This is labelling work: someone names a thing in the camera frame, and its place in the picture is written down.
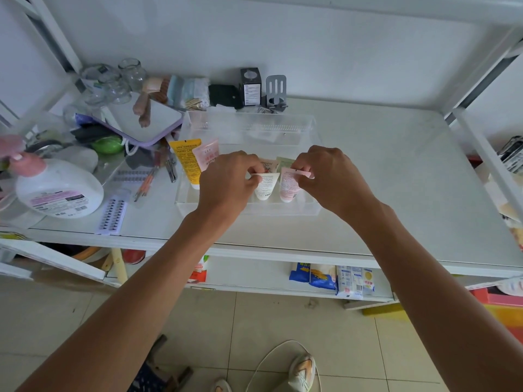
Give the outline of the red white packet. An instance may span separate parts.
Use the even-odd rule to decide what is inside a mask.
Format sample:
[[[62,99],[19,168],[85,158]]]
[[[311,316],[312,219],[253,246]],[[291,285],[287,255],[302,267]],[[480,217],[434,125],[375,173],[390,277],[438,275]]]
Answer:
[[[208,268],[208,261],[210,256],[204,255],[199,263],[195,266],[193,269],[193,272],[191,273],[190,277],[188,278],[187,283],[190,284],[197,284],[197,283],[205,283],[206,282],[206,275],[207,275],[207,268]]]

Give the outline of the clear plastic organizer box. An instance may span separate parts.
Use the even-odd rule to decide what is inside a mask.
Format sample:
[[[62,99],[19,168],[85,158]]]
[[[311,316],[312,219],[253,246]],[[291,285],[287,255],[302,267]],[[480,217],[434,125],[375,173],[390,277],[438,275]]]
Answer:
[[[312,145],[321,145],[315,118],[309,115],[188,111],[179,140],[201,139],[202,144],[218,140],[220,154],[245,151],[260,158],[296,159]],[[252,194],[242,215],[317,216],[320,205],[301,191],[289,203],[279,197],[279,182],[267,200]]]

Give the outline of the person's right forearm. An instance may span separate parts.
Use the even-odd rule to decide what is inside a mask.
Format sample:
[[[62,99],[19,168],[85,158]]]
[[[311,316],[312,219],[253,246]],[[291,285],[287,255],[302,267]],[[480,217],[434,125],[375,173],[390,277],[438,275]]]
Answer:
[[[340,216],[375,257],[451,392],[523,392],[523,345],[372,199]]]

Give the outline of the black white patterned item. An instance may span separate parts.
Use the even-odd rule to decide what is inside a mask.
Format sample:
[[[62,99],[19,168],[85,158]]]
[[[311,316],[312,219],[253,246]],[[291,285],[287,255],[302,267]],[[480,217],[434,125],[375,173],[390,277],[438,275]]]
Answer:
[[[523,176],[523,135],[513,136],[497,155],[509,172]]]

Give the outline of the green round case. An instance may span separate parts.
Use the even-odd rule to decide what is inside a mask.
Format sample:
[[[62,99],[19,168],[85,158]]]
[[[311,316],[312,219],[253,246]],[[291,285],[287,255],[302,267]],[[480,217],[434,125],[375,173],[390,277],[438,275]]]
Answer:
[[[122,138],[118,135],[102,137],[90,143],[91,148],[101,156],[111,156],[123,151]]]

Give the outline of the person's left hand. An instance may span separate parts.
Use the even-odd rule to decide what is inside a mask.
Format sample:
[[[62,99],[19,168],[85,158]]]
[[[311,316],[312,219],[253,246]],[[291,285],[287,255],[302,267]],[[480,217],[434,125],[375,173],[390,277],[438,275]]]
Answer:
[[[229,188],[229,154],[219,155],[200,176],[196,214],[232,224],[245,209],[253,192],[233,192]]]

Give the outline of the black pouch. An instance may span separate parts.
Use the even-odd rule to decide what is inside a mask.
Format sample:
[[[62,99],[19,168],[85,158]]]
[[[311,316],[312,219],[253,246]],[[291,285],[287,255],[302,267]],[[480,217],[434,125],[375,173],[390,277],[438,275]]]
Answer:
[[[240,92],[234,85],[211,84],[208,87],[210,106],[227,106],[239,110],[244,107]]]

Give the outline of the white pump bottle pink top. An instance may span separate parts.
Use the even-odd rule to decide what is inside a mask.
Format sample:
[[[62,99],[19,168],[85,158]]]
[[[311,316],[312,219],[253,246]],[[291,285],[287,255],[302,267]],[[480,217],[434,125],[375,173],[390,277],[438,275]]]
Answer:
[[[37,213],[76,219],[95,212],[104,200],[104,189],[91,172],[27,152],[18,135],[0,136],[0,158],[9,159],[17,199]]]

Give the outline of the purple framed mirror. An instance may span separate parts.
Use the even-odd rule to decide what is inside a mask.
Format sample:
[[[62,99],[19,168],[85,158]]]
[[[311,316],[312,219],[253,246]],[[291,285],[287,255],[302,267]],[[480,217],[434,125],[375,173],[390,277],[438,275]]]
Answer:
[[[139,116],[133,112],[133,106],[139,98],[131,93],[131,101],[122,105],[110,104],[101,108],[102,118],[76,113],[78,125],[99,124],[112,133],[125,139],[130,145],[151,147],[161,138],[182,125],[183,114],[156,101],[150,101],[148,113],[149,125],[142,127]]]

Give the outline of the false eyelash tray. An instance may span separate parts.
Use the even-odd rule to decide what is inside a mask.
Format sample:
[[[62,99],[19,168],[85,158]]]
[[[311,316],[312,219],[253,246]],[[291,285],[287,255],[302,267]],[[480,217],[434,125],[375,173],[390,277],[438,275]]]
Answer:
[[[152,169],[147,170],[118,170],[110,178],[110,183],[121,184],[142,184],[152,172]]]
[[[102,216],[95,232],[101,236],[119,236],[127,210],[128,198],[113,195],[108,198],[102,209]]]

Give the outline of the person's left forearm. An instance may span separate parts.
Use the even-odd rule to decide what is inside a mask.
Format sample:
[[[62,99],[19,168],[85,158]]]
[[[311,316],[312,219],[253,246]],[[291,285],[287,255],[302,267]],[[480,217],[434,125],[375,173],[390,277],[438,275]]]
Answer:
[[[194,267],[237,219],[199,206],[173,236],[57,348],[16,392],[126,392]]]

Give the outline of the small pink tube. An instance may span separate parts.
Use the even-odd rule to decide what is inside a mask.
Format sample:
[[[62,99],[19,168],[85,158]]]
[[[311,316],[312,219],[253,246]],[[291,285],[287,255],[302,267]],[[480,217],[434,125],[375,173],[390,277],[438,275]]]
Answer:
[[[220,155],[219,139],[203,143],[192,150],[201,172],[206,171],[209,164]]]

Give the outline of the wooden stool leg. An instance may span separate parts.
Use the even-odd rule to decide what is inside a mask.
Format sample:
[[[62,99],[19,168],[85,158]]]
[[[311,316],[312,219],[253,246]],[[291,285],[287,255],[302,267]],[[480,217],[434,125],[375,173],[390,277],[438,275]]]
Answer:
[[[103,283],[107,285],[120,287],[128,280],[127,269],[120,248],[110,249],[101,265],[101,270],[105,272]]]

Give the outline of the orange handled makeup brushes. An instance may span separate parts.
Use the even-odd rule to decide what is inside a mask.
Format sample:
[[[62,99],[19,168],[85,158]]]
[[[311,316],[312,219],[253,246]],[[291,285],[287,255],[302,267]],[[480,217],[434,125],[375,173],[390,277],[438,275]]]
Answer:
[[[154,180],[154,177],[157,175],[158,171],[160,170],[159,166],[154,166],[150,172],[147,174],[145,180],[140,185],[139,189],[137,190],[135,196],[134,196],[134,203],[136,203],[141,197],[146,197],[152,182]]]

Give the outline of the person's right shoe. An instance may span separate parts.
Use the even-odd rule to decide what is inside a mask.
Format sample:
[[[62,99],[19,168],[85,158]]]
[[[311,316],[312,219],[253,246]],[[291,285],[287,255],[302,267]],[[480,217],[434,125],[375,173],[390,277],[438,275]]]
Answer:
[[[314,357],[310,353],[297,356],[289,369],[288,384],[293,392],[310,392],[317,374]]]

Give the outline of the pink white cream tube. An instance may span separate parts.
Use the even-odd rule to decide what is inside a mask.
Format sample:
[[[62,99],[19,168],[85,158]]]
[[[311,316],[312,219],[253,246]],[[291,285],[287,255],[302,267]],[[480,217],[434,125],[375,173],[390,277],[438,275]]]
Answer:
[[[303,190],[297,182],[298,176],[311,178],[312,173],[292,168],[281,168],[279,196],[282,202],[291,203],[296,197],[303,196]]]

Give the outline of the blue yellow snack packet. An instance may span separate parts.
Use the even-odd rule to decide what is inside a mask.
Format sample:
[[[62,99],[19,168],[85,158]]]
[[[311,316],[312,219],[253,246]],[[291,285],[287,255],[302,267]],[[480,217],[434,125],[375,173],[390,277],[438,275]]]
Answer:
[[[292,263],[289,281],[307,283],[312,287],[325,290],[337,290],[335,265]]]

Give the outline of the white metal shelf rack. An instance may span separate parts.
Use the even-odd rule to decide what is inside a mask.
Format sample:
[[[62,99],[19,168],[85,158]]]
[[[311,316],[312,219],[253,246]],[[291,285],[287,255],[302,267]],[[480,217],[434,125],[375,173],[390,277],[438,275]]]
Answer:
[[[501,218],[523,217],[523,177],[505,170],[485,136],[494,111],[516,112],[523,97],[476,108],[464,100],[496,65],[523,56],[523,0],[0,0],[1,134],[30,146],[40,131],[69,135],[50,113],[81,95],[87,62],[132,56],[159,76],[183,73],[239,83],[239,68],[283,72],[287,110],[315,118],[321,145],[358,164],[376,196],[468,290],[523,277],[523,253]],[[15,192],[0,200],[0,248],[103,283],[105,272],[42,243],[146,250],[130,277],[196,208],[179,163],[148,196],[110,183],[124,154],[101,157],[94,176],[105,199],[88,216],[45,217]],[[128,198],[119,236],[95,232],[105,202]],[[326,210],[317,216],[242,215],[213,244],[206,282],[186,287],[335,298],[288,280],[292,263],[373,270],[372,295],[347,309],[399,302],[356,233]]]

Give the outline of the person's right hand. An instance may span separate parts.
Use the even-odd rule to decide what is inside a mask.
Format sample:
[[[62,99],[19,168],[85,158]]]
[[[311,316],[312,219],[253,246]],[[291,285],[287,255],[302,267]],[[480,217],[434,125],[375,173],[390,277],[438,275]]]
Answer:
[[[327,147],[327,178],[323,185],[322,192],[307,193],[351,227],[358,228],[367,218],[374,219],[382,211],[382,203],[339,148]]]

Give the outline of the yellow hand cream tube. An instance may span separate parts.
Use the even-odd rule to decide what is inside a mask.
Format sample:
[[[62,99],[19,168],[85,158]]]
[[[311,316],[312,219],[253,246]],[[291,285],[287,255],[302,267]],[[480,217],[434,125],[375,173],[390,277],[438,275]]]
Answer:
[[[200,190],[201,168],[193,150],[202,144],[202,140],[200,138],[169,140],[168,144],[180,162],[190,185],[195,190]]]

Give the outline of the white blue tissue packet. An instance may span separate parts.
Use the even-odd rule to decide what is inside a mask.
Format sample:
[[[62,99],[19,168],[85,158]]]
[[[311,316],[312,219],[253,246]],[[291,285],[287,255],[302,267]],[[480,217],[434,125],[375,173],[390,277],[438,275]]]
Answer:
[[[337,265],[336,276],[337,297],[360,301],[364,295],[372,295],[375,292],[371,269]]]

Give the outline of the light blue packet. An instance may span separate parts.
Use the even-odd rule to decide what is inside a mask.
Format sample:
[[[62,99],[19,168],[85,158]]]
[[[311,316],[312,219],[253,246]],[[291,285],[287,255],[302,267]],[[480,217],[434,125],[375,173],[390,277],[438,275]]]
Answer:
[[[185,110],[183,88],[185,80],[177,75],[171,75],[167,87],[167,106],[173,109]]]

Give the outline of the clear glass jar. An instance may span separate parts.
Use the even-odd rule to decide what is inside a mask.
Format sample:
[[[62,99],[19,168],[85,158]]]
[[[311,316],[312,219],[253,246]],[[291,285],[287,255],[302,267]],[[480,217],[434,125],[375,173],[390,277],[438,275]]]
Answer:
[[[132,99],[129,84],[121,73],[110,65],[87,66],[80,72],[80,78],[86,88],[82,95],[83,100],[90,107],[122,105]]]
[[[142,92],[143,85],[148,79],[148,73],[140,60],[135,58],[123,59],[119,62],[118,68],[131,90],[136,93]]]

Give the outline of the grey metal holder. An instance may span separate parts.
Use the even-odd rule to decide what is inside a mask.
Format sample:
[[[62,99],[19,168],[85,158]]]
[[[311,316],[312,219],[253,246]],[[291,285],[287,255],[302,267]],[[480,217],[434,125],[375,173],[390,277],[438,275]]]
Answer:
[[[282,113],[287,107],[286,76],[268,76],[266,78],[266,108],[273,113]]]

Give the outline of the pink yellow plastic bins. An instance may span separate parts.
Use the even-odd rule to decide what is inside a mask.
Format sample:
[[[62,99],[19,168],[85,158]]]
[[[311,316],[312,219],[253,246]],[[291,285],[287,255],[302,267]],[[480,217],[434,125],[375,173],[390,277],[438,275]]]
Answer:
[[[523,344],[523,297],[490,293],[486,287],[469,292]]]

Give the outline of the black carton box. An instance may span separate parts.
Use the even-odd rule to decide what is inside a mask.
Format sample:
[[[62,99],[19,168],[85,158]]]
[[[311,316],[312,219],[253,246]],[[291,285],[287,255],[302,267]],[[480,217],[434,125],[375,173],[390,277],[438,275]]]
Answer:
[[[257,67],[240,69],[239,92],[243,106],[260,105],[262,97],[262,82]]]

